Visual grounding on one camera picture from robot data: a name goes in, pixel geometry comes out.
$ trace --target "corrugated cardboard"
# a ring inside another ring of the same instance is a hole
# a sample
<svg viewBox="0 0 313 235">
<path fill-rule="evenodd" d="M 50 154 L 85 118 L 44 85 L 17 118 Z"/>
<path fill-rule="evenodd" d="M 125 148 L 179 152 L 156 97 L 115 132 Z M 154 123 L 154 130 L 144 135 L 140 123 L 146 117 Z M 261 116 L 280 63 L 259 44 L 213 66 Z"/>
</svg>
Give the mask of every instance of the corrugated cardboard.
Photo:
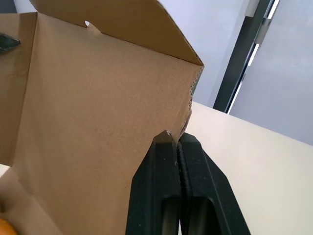
<svg viewBox="0 0 313 235">
<path fill-rule="evenodd" d="M 0 57 L 0 203 L 21 235 L 124 234 L 132 177 L 155 135 L 184 130 L 202 63 L 154 0 L 33 3 L 0 16 L 21 40 Z"/>
</svg>

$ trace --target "white table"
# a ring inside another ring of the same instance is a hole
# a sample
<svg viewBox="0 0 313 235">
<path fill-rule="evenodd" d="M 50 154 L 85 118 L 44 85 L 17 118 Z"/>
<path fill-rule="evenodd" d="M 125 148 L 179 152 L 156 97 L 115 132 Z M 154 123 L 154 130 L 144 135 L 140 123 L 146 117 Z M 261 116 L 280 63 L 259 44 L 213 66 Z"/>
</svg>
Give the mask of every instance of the white table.
<svg viewBox="0 0 313 235">
<path fill-rule="evenodd" d="M 186 132 L 227 176 L 252 235 L 313 234 L 313 146 L 193 102 Z"/>
</svg>

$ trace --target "black object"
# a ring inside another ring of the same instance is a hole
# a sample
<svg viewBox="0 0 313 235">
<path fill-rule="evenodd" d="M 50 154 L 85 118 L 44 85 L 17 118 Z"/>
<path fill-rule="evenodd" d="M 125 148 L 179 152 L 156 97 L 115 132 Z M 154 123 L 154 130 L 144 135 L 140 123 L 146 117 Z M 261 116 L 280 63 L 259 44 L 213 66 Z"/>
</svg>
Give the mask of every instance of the black object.
<svg viewBox="0 0 313 235">
<path fill-rule="evenodd" d="M 126 235 L 249 235 L 226 176 L 198 140 L 157 135 L 133 177 Z"/>
<path fill-rule="evenodd" d="M 0 0 L 0 14 L 16 13 L 14 0 Z"/>
<path fill-rule="evenodd" d="M 20 43 L 18 39 L 0 33 L 0 54 L 10 51 L 17 47 Z"/>
</svg>

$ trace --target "white wall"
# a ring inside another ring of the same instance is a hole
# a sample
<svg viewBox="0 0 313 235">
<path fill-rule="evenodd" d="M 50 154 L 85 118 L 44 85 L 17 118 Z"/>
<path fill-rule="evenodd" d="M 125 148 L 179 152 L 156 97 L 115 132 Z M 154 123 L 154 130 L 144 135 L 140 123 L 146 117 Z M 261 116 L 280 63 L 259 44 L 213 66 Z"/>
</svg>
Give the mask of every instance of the white wall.
<svg viewBox="0 0 313 235">
<path fill-rule="evenodd" d="M 18 13 L 33 12 L 36 9 L 29 0 L 14 0 L 16 11 Z"/>
<path fill-rule="evenodd" d="M 248 0 L 160 0 L 205 64 L 194 101 L 213 107 Z"/>
<path fill-rule="evenodd" d="M 313 1 L 281 0 L 230 114 L 313 145 Z"/>
</svg>

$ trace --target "orange object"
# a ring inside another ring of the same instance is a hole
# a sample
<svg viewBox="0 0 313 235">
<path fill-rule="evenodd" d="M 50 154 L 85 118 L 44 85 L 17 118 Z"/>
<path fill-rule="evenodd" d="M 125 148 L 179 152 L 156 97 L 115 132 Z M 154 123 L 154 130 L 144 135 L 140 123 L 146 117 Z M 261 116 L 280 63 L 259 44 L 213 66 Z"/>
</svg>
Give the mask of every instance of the orange object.
<svg viewBox="0 0 313 235">
<path fill-rule="evenodd" d="M 17 233 L 6 220 L 0 219 L 0 235 L 17 235 Z"/>
</svg>

